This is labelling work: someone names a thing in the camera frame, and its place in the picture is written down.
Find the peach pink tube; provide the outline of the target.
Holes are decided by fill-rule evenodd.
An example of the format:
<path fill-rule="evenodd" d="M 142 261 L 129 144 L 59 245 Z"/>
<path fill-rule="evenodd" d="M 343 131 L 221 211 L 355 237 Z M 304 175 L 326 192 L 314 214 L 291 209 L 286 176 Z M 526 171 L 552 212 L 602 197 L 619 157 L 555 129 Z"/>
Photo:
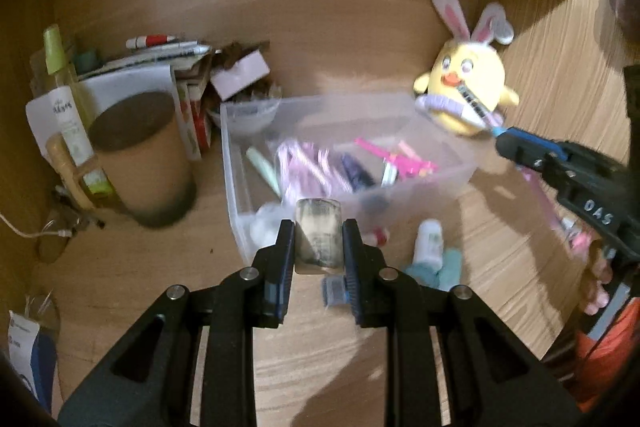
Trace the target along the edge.
<path fill-rule="evenodd" d="M 402 155 L 405 155 L 406 157 L 414 161 L 422 161 L 421 156 L 418 155 L 416 151 L 413 150 L 413 148 L 405 141 L 399 141 L 397 146 L 398 146 L 398 150 L 401 151 Z"/>

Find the small gold patterned box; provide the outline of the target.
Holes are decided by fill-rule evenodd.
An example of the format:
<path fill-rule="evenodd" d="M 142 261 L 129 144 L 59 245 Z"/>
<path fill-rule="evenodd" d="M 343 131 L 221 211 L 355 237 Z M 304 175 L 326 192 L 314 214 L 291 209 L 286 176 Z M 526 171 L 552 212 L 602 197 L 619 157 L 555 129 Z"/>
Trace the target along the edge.
<path fill-rule="evenodd" d="M 295 209 L 295 271 L 338 274 L 344 270 L 342 208 L 334 199 L 299 199 Z"/>

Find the magenta pink scissors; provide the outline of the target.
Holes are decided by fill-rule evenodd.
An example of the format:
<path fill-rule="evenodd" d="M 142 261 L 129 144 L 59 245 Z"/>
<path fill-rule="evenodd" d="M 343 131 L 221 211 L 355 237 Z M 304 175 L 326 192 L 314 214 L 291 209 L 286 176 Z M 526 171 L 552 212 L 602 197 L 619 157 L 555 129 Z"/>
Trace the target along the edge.
<path fill-rule="evenodd" d="M 438 170 L 438 166 L 434 162 L 393 153 L 361 138 L 357 138 L 354 143 L 366 152 L 386 161 L 387 164 L 393 165 L 402 179 L 424 178 L 424 176 L 433 174 Z"/>

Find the white blue paper bag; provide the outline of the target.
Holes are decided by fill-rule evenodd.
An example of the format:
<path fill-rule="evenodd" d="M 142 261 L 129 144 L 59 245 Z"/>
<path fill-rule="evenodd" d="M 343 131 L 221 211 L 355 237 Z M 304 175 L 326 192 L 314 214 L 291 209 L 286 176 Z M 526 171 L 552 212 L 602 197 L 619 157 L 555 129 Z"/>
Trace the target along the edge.
<path fill-rule="evenodd" d="M 51 413 L 58 361 L 53 338 L 38 322 L 11 311 L 8 341 L 9 360 L 15 372 L 39 404 Z"/>

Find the clear plastic storage bin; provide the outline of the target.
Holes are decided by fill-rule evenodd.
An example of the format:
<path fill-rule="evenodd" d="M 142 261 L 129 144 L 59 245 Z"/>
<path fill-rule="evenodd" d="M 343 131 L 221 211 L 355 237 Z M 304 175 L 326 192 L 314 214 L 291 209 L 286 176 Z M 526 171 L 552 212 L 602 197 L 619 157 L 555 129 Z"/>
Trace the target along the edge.
<path fill-rule="evenodd" d="M 373 232 L 449 207 L 476 168 L 470 142 L 407 93 L 226 103 L 222 160 L 231 230 L 251 262 L 305 197 L 335 199 Z"/>

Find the white green-label bottle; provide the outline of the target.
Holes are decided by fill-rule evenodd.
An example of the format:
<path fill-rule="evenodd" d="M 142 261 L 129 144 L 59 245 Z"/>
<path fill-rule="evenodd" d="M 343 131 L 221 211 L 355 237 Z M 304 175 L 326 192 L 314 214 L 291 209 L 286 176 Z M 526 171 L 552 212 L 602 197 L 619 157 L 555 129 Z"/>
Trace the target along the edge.
<path fill-rule="evenodd" d="M 414 243 L 413 262 L 438 272 L 444 263 L 444 239 L 438 220 L 426 219 L 419 225 Z"/>

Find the dark purple spray bottle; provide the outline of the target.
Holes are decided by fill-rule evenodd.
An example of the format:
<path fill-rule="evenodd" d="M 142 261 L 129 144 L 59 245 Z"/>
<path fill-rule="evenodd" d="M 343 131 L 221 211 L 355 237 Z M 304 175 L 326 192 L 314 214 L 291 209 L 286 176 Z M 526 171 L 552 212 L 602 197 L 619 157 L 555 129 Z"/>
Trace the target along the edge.
<path fill-rule="evenodd" d="M 347 153 L 342 154 L 341 163 L 352 191 L 357 193 L 375 186 L 375 181 L 370 173 L 354 156 Z"/>

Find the red white small tube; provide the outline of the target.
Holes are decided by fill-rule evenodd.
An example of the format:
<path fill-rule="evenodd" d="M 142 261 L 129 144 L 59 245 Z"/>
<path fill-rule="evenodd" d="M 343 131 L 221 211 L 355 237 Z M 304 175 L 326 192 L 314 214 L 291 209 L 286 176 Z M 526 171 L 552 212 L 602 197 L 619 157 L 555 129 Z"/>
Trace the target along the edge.
<path fill-rule="evenodd" d="M 374 247 L 384 247 L 390 240 L 390 231 L 387 229 L 377 228 L 369 232 L 363 239 L 364 243 Z"/>

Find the blue white small box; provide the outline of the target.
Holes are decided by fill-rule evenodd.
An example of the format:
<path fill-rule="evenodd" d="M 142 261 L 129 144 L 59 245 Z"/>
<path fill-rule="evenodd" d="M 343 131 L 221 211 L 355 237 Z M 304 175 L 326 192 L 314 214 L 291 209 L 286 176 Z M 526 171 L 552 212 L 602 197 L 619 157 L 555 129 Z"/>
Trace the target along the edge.
<path fill-rule="evenodd" d="M 346 306 L 349 295 L 343 275 L 331 274 L 323 277 L 321 283 L 322 300 L 327 308 Z"/>

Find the brown cylindrical container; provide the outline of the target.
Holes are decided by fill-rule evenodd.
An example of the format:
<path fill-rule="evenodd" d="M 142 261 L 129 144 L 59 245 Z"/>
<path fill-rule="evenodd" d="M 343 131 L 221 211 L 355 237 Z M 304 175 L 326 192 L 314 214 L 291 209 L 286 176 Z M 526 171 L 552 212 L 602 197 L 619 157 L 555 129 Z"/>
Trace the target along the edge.
<path fill-rule="evenodd" d="M 88 137 L 122 205 L 139 225 L 161 229 L 193 207 L 196 182 L 165 91 L 146 91 L 104 110 Z"/>

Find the white ointment tube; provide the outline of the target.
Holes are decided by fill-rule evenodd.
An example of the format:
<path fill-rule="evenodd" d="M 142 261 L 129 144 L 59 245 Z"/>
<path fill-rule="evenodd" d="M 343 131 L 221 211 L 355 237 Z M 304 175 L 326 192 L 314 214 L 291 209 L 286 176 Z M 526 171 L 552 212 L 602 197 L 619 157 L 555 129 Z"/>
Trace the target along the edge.
<path fill-rule="evenodd" d="M 267 183 L 267 185 L 271 188 L 274 194 L 276 194 L 279 198 L 282 197 L 278 176 L 276 173 L 276 169 L 274 169 L 271 162 L 265 158 L 262 153 L 257 150 L 256 147 L 250 146 L 246 152 L 245 156 L 250 162 L 255 170 L 258 172 L 259 176 Z"/>

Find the green cap spray bottle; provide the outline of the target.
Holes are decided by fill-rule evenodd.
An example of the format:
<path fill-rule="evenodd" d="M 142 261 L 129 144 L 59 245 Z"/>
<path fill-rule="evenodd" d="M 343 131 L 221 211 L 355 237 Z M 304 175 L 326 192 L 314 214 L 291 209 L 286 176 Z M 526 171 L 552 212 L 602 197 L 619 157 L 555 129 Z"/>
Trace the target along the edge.
<path fill-rule="evenodd" d="M 54 117 L 74 164 L 84 165 L 94 156 L 87 133 L 88 115 L 78 92 L 75 66 L 67 57 L 57 24 L 43 31 L 43 49 Z"/>

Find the white bowl with jars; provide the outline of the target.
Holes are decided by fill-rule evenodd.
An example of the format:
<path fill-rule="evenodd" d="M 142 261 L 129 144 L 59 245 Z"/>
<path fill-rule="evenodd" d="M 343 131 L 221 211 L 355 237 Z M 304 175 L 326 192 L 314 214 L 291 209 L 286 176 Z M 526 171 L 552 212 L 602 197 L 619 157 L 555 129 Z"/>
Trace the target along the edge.
<path fill-rule="evenodd" d="M 256 100 L 224 103 L 216 109 L 207 109 L 207 115 L 216 126 L 236 136 L 250 136 L 264 131 L 276 118 L 280 100 Z"/>

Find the small pink white box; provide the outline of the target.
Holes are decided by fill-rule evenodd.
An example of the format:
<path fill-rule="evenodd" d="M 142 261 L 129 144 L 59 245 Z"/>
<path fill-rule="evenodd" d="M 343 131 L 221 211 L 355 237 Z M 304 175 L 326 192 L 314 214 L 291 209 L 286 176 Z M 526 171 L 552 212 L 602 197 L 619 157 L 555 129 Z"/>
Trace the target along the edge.
<path fill-rule="evenodd" d="M 210 74 L 210 83 L 221 101 L 228 101 L 232 96 L 250 87 L 251 84 L 268 76 L 270 68 L 256 50 L 239 59 L 231 68 L 217 68 Z"/>

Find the red white marker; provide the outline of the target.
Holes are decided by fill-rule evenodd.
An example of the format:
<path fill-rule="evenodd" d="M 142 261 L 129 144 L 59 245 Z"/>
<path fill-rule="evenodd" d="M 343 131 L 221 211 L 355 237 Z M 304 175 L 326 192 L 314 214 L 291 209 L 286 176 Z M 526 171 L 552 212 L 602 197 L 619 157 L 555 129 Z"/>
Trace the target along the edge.
<path fill-rule="evenodd" d="M 154 48 L 154 46 L 164 46 L 168 43 L 176 42 L 178 38 L 171 35 L 148 35 L 130 38 L 125 46 L 128 50 L 142 50 Z"/>

